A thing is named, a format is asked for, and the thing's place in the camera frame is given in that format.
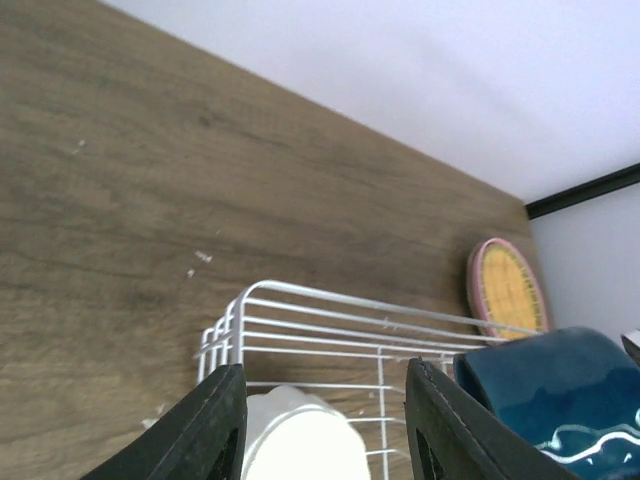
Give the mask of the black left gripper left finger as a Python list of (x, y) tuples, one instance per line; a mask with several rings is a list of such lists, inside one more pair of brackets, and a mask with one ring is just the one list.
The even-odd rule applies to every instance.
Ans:
[(243, 366), (208, 375), (86, 479), (239, 479), (247, 423)]

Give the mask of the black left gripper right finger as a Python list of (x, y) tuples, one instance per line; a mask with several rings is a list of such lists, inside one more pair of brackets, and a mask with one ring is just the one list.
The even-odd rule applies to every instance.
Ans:
[(405, 419), (415, 479), (574, 479), (432, 363), (411, 359)]

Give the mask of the white scalloped bowl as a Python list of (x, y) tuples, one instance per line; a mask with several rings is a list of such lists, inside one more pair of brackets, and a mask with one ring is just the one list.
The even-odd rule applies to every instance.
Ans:
[(243, 479), (371, 478), (362, 436), (316, 395), (290, 386), (247, 397)]

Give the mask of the white wire dish rack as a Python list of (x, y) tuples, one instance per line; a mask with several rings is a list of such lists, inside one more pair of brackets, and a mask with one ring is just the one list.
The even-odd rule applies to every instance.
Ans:
[(290, 386), (319, 396), (362, 435), (373, 478), (408, 479), (409, 360), (452, 375), (457, 354), (542, 331), (533, 320), (489, 322), (262, 280), (202, 332), (194, 358), (199, 380), (241, 363), (251, 394)]

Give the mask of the dark blue ceramic mug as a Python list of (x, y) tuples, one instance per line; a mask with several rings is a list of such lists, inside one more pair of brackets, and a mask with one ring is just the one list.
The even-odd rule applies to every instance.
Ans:
[(639, 367), (611, 339), (570, 327), (459, 354), (457, 384), (583, 479), (639, 476)]

